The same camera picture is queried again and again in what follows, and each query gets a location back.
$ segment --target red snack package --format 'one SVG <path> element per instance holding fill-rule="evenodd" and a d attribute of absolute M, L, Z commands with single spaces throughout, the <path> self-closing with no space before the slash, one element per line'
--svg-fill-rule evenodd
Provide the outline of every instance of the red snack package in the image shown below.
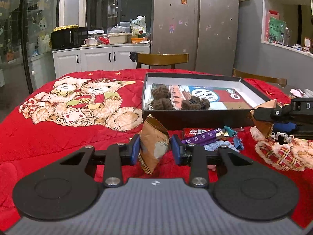
<path fill-rule="evenodd" d="M 182 134 L 183 134 L 183 138 L 186 139 L 186 138 L 190 138 L 195 135 L 207 132 L 209 130 L 212 130 L 212 129 L 210 128 L 184 128 Z"/>

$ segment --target chair backrest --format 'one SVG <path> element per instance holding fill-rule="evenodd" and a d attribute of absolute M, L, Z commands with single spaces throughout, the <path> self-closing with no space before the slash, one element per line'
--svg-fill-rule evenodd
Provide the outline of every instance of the chair backrest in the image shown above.
<path fill-rule="evenodd" d="M 170 65 L 175 69 L 177 63 L 188 62 L 188 54 L 143 54 L 138 53 L 137 69 L 141 68 L 141 64 L 166 66 Z"/>
<path fill-rule="evenodd" d="M 287 85 L 287 80 L 283 78 L 272 78 L 272 77 L 267 77 L 267 76 L 250 74 L 250 73 L 238 71 L 235 68 L 233 69 L 233 76 L 241 77 L 241 78 L 248 78 L 248 79 L 262 80 L 265 82 L 270 82 L 270 83 L 281 85 L 282 87 L 285 87 Z"/>

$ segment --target purple candy bar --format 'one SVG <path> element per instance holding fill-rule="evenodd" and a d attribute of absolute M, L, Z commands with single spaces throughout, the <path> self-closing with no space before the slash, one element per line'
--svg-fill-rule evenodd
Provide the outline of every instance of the purple candy bar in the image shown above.
<path fill-rule="evenodd" d="M 184 139 L 184 140 L 182 140 L 182 143 L 183 144 L 194 143 L 194 144 L 198 144 L 200 146 L 204 146 L 204 145 L 210 144 L 212 142 L 215 142 L 216 141 L 216 134 L 218 132 L 220 132 L 221 130 L 222 130 L 221 128 L 210 130 L 210 131 L 198 134 L 196 136 Z"/>

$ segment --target crocheted brown bear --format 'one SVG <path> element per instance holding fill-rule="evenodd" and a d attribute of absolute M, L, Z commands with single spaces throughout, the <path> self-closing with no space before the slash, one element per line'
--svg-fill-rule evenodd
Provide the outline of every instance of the crocheted brown bear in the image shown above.
<path fill-rule="evenodd" d="M 200 99 L 192 96 L 189 100 L 182 101 L 182 110 L 208 110 L 210 102 L 207 99 Z"/>
<path fill-rule="evenodd" d="M 154 100 L 151 105 L 154 110 L 173 110 L 173 104 L 171 102 L 171 93 L 165 85 L 160 85 L 158 88 L 152 91 Z"/>

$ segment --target stainless steel refrigerator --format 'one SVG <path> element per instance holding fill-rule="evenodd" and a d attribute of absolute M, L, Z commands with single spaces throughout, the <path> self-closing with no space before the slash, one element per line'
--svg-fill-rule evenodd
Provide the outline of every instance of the stainless steel refrigerator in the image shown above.
<path fill-rule="evenodd" d="M 231 75 L 238 0 L 153 0 L 151 53 L 188 53 L 176 68 Z"/>

